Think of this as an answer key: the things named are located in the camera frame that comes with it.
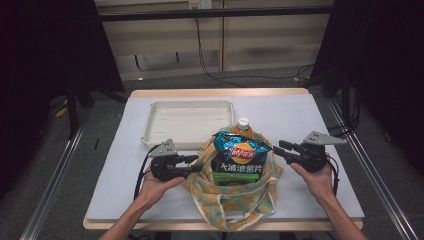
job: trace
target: orange bottle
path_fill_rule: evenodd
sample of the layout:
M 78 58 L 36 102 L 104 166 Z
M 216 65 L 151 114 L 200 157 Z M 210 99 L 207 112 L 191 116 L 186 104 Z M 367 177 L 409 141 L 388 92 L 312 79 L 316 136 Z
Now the orange bottle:
M 249 126 L 249 120 L 247 118 L 240 118 L 231 132 L 244 137 L 253 138 L 253 130 Z

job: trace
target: bottle cap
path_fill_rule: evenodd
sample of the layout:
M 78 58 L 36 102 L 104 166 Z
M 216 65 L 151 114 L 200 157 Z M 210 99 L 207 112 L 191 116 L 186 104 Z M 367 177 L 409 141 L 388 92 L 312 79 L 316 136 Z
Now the bottle cap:
M 241 131 L 246 131 L 247 129 L 249 129 L 249 120 L 247 118 L 240 118 L 239 122 L 237 123 L 237 127 Z

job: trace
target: wall outlet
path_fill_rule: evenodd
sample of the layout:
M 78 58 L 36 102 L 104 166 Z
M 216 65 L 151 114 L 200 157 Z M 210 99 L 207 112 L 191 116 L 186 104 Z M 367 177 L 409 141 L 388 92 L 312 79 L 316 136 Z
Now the wall outlet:
M 212 0 L 200 0 L 200 9 L 212 9 Z
M 200 0 L 188 0 L 188 9 L 200 9 Z

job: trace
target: gray floor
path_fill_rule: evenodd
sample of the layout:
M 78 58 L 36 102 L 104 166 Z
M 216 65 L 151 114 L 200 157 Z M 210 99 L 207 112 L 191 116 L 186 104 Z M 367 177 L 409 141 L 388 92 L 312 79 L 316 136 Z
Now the gray floor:
M 231 78 L 226 81 L 244 87 L 297 87 L 298 83 L 292 78 L 282 78 L 296 75 L 297 70 L 298 67 L 284 67 L 214 73 L 214 75 L 276 76 L 281 79 L 245 77 Z M 180 70 L 179 76 L 155 78 L 151 75 L 143 81 L 126 81 L 124 86 L 126 92 L 123 95 L 127 96 L 135 89 L 234 87 L 232 84 L 212 80 L 204 74 L 184 75 L 184 69 Z M 309 90 L 314 95 L 327 126 L 336 125 L 337 122 L 328 106 L 327 99 L 321 94 L 321 86 L 312 87 Z M 93 95 L 97 102 L 91 110 L 78 147 L 60 182 L 59 191 L 54 195 L 54 201 L 48 208 L 43 225 L 36 234 L 38 239 L 95 239 L 102 234 L 101 231 L 84 229 L 82 219 L 125 105 L 97 93 Z M 339 101 L 339 98 L 340 96 L 337 95 L 335 100 Z M 79 109 L 81 116 L 85 110 Z M 24 174 L 15 188 L 0 203 L 0 239 L 19 239 L 22 235 L 68 143 L 68 130 L 66 114 L 49 120 L 44 134 L 40 137 L 39 148 L 33 161 L 23 170 Z M 422 204 L 424 177 L 411 167 L 402 150 L 395 143 L 385 139 L 384 129 L 374 119 L 372 113 L 367 111 L 366 105 L 362 106 L 360 123 L 355 133 L 418 237 L 424 238 L 424 205 Z M 402 239 L 352 149 L 349 146 L 341 146 L 337 147 L 337 150 L 365 213 L 364 233 L 370 239 Z M 299 232 L 296 236 L 298 239 L 310 236 L 315 239 L 330 239 L 323 232 Z

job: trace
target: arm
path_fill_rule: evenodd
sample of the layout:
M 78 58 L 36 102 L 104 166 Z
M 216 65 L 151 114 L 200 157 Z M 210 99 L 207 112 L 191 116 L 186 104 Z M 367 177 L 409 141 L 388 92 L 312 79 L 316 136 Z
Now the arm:
M 309 173 L 296 163 L 292 163 L 290 166 L 305 180 L 309 190 L 324 209 L 340 239 L 367 239 L 349 218 L 342 205 L 340 205 L 339 200 L 334 195 L 331 185 L 330 165 L 327 164 L 322 170 L 316 173 Z
M 150 171 L 148 171 L 144 176 L 143 186 L 141 187 L 138 197 L 100 239 L 127 239 L 131 230 L 144 212 L 156 204 L 168 189 L 179 185 L 183 181 L 184 178 L 179 177 L 168 182 L 160 182 L 153 177 Z

